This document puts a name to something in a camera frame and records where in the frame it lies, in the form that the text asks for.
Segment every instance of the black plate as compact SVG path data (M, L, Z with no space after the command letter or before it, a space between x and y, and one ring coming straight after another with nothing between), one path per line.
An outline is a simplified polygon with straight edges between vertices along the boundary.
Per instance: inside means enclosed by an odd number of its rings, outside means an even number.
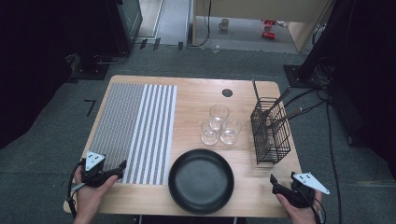
M182 209L208 215L219 211L233 195L233 170L218 153L194 149L172 165L168 187Z

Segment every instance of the gray striped fabric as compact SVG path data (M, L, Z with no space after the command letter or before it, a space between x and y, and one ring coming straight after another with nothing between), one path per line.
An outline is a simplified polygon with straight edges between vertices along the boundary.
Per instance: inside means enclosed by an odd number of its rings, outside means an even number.
M104 170L127 160L122 183L166 185L177 86L114 83L90 151Z

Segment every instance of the wooden table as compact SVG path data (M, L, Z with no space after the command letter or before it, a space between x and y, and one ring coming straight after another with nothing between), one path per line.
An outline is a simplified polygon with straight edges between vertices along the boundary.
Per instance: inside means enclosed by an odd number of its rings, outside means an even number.
M196 37L196 17L207 17L210 0L193 0L192 44ZM289 31L301 52L318 24L326 21L332 0L216 0L211 1L211 17L250 20L290 21Z
M288 186L291 171L300 173L301 167L290 136L291 152L279 163L268 168L256 165L250 114L256 104L251 81L200 79L180 77L133 77L114 76L108 85L92 132L84 149L85 158L93 136L100 122L109 90L113 83L176 85L177 102L170 164L182 153L194 148L208 148L216 151L230 163L234 174L234 191L231 200L214 217L285 217L287 214L272 193L270 174L279 183ZM275 82L256 81L260 96L278 97ZM224 89L233 96L222 95ZM201 142L200 124L209 117L214 104L227 105L230 117L241 120L243 130L234 145L226 146L218 141L213 147ZM119 184L107 193L100 208L101 213L189 216L173 201L165 185Z

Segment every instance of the human hand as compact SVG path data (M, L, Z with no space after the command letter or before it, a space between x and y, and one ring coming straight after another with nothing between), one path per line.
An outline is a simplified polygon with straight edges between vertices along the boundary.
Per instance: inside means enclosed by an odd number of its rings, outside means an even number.
M314 212L310 207L307 208L297 208L291 205L288 199L285 198L282 194L276 194L277 199L279 200L280 204L286 209L288 212L289 217L293 224L316 224L316 218ZM319 210L319 203L321 202L322 193L318 190L315 190L315 198L318 200L314 200L314 209L318 213Z
M79 166L75 172L76 184L81 183L82 167ZM78 209L77 215L73 223L75 224L88 224L91 223L96 213L99 211L100 203L103 200L106 192L116 183L118 177L111 176L105 184L99 188L91 188L84 186L77 191Z

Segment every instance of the metal utensil rack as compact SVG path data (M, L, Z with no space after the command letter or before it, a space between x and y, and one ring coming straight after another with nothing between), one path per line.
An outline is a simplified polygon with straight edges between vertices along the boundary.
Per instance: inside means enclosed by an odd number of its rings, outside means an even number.
M257 102L251 116L254 146L256 149L257 164L261 162L280 162L290 152L290 128L286 120L270 126L286 115L285 109L276 105L266 116L276 98L262 97Z

